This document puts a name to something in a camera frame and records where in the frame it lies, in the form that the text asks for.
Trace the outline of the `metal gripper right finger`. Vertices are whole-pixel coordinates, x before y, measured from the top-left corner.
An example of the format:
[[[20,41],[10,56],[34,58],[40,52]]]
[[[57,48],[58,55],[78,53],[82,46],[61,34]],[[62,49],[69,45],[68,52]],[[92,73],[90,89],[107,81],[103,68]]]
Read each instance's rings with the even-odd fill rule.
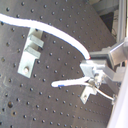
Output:
[[[90,56],[96,59],[107,59],[108,63],[114,67],[115,65],[128,60],[128,37],[112,47],[103,48],[101,51],[91,52]]]

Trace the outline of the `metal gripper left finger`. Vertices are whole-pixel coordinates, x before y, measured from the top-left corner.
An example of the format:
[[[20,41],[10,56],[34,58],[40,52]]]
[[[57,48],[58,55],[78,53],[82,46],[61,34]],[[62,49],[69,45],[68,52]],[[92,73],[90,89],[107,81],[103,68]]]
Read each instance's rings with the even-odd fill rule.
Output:
[[[97,82],[101,82],[105,77],[113,82],[121,82],[126,71],[125,67],[118,67],[113,71],[105,60],[83,60],[80,68],[86,77],[93,78]]]

